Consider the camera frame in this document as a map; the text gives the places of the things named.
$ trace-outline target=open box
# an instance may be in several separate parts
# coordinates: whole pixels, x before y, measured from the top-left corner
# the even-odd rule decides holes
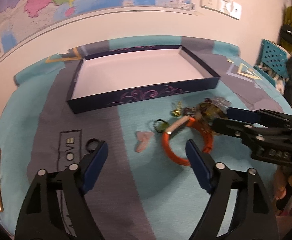
[[[220,76],[180,45],[118,49],[84,57],[67,94],[75,113],[214,89]]]

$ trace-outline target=black bag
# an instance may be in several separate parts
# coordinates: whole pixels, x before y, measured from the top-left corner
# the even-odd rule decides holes
[[[292,26],[285,24],[281,27],[280,36],[292,45]]]

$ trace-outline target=white wall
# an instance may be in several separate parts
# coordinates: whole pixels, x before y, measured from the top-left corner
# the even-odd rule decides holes
[[[136,35],[181,35],[225,41],[256,61],[262,39],[277,41],[283,8],[291,0],[234,0],[243,6],[242,19],[199,8],[199,15],[174,12],[128,12],[96,16],[62,26],[17,49],[0,63],[0,115],[16,87],[13,76],[52,54],[87,43]]]

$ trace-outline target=orange bracelet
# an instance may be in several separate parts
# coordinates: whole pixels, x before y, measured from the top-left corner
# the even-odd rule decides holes
[[[204,148],[202,152],[204,153],[210,153],[213,149],[213,135],[209,132],[204,131],[204,129],[201,127],[200,123],[196,121],[195,118],[190,116],[183,116],[181,119],[174,122],[170,127],[168,127],[164,132],[162,136],[162,146],[164,151],[166,152],[168,158],[170,158],[174,163],[177,163],[179,165],[183,166],[190,166],[190,162],[188,159],[181,158],[174,154],[172,149],[169,145],[169,139],[172,134],[177,133],[177,129],[182,129],[183,127],[191,127],[199,131],[203,137],[204,140]]]

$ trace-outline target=silver screw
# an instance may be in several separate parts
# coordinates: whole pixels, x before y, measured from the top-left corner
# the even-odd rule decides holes
[[[215,167],[218,168],[219,170],[223,170],[223,169],[225,169],[225,164],[224,163],[216,163]]]
[[[264,137],[262,137],[262,136],[256,136],[255,137],[257,140],[259,140],[259,141],[265,141],[265,138]]]
[[[71,165],[69,166],[69,169],[70,169],[71,171],[75,171],[75,170],[78,169],[78,168],[79,168],[79,166],[78,166],[78,164],[76,164],[76,163],[71,164]]]
[[[250,169],[248,169],[248,173],[251,175],[256,175],[257,171],[256,171],[256,169],[250,168]]]
[[[73,155],[73,153],[67,153],[67,155],[66,155],[66,159],[68,160],[68,161],[72,161],[73,159],[74,159],[74,155]]]
[[[43,175],[45,175],[45,173],[46,173],[46,170],[44,170],[44,169],[38,171],[39,176],[43,176]]]

